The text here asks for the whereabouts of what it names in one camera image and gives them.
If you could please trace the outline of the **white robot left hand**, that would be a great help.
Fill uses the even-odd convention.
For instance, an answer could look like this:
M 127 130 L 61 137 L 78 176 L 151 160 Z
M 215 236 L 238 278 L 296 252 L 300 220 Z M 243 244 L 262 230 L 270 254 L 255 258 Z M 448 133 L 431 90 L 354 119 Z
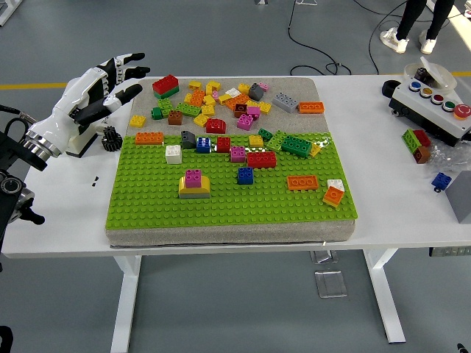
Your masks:
M 139 84 L 117 92 L 113 89 L 126 80 L 144 78 L 150 72 L 148 67 L 130 65 L 143 58 L 144 53 L 112 57 L 71 80 L 51 115 L 31 125 L 25 134 L 24 147 L 43 160 L 64 153 L 81 126 L 109 116 L 142 91 Z

